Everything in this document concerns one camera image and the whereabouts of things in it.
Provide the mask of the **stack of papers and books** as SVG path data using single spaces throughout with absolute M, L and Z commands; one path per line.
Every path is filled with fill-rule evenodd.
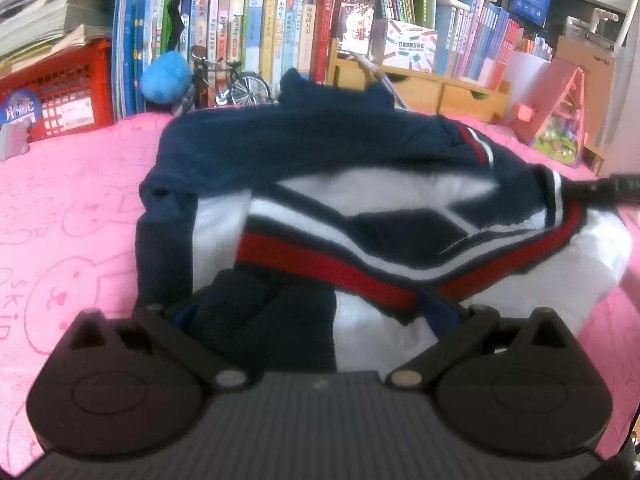
M 115 0 L 1 0 L 1 76 L 112 36 Z

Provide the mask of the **row of books right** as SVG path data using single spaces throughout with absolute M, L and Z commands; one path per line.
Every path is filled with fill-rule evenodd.
M 527 26 L 536 25 L 511 12 L 511 1 L 376 0 L 368 55 L 346 55 L 383 65 L 384 22 L 420 25 L 438 32 L 430 74 L 495 89 L 512 53 L 524 52 L 545 61 L 553 55 L 544 37 L 527 31 Z

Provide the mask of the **wooden drawer organizer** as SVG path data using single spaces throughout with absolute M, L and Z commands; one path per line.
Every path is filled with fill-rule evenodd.
M 506 116 L 510 84 L 501 81 L 497 90 L 477 84 L 436 76 L 430 73 L 402 70 L 375 64 L 384 72 L 409 110 L 446 116 L 471 117 L 495 124 Z M 376 81 L 354 58 L 337 52 L 337 41 L 331 40 L 326 83 L 342 89 L 362 91 Z

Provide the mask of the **smartphone with lit screen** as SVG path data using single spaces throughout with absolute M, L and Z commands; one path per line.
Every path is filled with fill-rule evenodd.
M 374 22 L 376 0 L 336 0 L 332 37 L 341 54 L 367 56 Z

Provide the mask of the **row of books left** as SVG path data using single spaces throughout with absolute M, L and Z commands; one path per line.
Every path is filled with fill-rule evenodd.
M 191 49 L 241 63 L 269 84 L 273 99 L 288 70 L 317 84 L 329 67 L 334 0 L 115 0 L 112 88 L 117 119 L 151 107 L 139 81 L 170 50 L 193 70 Z

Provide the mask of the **pink bunny pattern blanket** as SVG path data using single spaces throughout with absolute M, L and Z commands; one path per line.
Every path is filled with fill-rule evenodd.
M 168 117 L 30 144 L 1 163 L 1 468 L 16 476 L 41 455 L 25 414 L 28 390 L 68 324 L 85 308 L 127 316 L 137 298 L 138 187 Z M 639 404 L 639 228 L 623 285 L 603 300 L 580 341 L 614 399 L 599 451 L 626 437 Z

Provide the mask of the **row of books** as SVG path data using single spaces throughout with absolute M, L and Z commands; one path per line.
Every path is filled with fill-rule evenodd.
M 544 37 L 527 31 L 527 26 L 536 25 L 511 12 L 511 1 L 376 0 L 368 55 L 346 55 L 383 65 L 384 22 L 420 25 L 438 32 L 430 74 L 495 89 L 512 53 L 524 52 L 545 61 L 553 55 Z
M 288 70 L 317 84 L 329 67 L 334 0 L 115 0 L 112 88 L 117 119 L 151 107 L 139 81 L 170 50 L 193 70 L 191 49 L 241 63 L 269 84 L 273 99 Z

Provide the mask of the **miniature bicycle model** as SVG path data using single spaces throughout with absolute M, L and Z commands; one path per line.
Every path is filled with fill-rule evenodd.
M 171 114 L 181 116 L 206 107 L 257 106 L 273 102 L 269 84 L 258 73 L 241 72 L 238 61 L 228 61 L 220 68 L 224 59 L 211 61 L 205 51 L 201 46 L 191 49 L 190 58 L 194 62 L 191 81 L 186 93 L 171 107 Z M 221 89 L 208 81 L 209 73 L 218 72 L 226 76 Z

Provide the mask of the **blue plush ball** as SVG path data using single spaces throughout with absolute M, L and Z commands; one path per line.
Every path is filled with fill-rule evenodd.
M 179 52 L 170 50 L 149 65 L 140 78 L 139 86 L 147 101 L 169 105 L 186 94 L 191 81 L 189 63 Z

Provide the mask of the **round blue tag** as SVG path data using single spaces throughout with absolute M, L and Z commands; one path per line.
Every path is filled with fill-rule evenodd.
M 30 130 L 41 118 L 40 99 L 32 90 L 15 90 L 1 102 L 0 159 L 2 162 L 29 151 Z

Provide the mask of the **white patterned small box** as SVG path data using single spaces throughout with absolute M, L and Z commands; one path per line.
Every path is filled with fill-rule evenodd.
M 386 20 L 382 36 L 383 65 L 421 73 L 434 70 L 438 39 L 435 29 Z

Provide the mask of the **pink triangular toy house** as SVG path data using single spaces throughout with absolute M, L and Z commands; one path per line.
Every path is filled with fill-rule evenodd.
M 518 140 L 566 166 L 582 162 L 586 133 L 585 69 L 554 58 L 523 102 L 513 105 Z

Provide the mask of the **brown cardboard box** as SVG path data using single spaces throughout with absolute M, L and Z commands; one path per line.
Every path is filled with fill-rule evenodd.
M 559 36 L 555 56 L 582 66 L 586 74 L 586 133 L 585 148 L 595 162 L 605 160 L 605 150 L 598 145 L 598 134 L 608 111 L 615 58 L 592 42 Z

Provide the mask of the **white and navy jacket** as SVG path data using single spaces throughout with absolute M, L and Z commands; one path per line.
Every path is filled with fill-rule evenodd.
M 484 304 L 573 333 L 622 279 L 617 211 L 382 87 L 282 81 L 278 102 L 168 122 L 140 186 L 139 307 L 254 370 L 390 374 Z

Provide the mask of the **red plastic crate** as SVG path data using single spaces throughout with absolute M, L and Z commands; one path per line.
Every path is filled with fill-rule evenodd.
M 1 78 L 1 119 L 13 117 L 9 100 L 29 98 L 30 142 L 105 128 L 114 122 L 111 41 L 99 39 L 62 51 Z

